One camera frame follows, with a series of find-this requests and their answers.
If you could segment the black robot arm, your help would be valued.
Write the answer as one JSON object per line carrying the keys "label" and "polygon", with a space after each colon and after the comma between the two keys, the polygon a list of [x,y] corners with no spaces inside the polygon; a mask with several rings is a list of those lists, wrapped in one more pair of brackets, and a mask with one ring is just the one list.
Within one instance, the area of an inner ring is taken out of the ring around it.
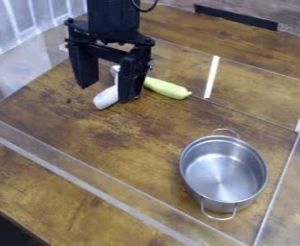
{"label": "black robot arm", "polygon": [[143,90],[151,70],[155,40],[139,32],[140,0],[87,0],[87,20],[68,18],[66,38],[78,84],[88,88],[99,82],[99,60],[115,62],[118,100],[127,103]]}

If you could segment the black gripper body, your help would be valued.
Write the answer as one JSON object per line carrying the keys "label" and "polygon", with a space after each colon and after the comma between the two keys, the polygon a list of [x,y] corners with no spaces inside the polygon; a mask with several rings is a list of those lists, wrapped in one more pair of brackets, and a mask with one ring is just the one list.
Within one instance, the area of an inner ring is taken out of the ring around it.
{"label": "black gripper body", "polygon": [[70,18],[64,22],[68,28],[67,48],[74,64],[96,62],[103,59],[120,61],[132,56],[143,64],[151,63],[151,48],[155,41],[139,31],[100,34],[88,30],[88,22]]}

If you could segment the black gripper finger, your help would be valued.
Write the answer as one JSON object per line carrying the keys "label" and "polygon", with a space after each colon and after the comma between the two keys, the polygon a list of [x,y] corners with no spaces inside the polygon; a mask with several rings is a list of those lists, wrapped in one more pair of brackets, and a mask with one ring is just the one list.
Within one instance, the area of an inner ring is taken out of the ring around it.
{"label": "black gripper finger", "polygon": [[86,45],[75,42],[68,43],[68,52],[78,84],[86,89],[99,81],[99,59]]}
{"label": "black gripper finger", "polygon": [[122,59],[118,72],[118,98],[120,103],[130,102],[140,95],[147,73],[147,67],[135,56],[127,56]]}

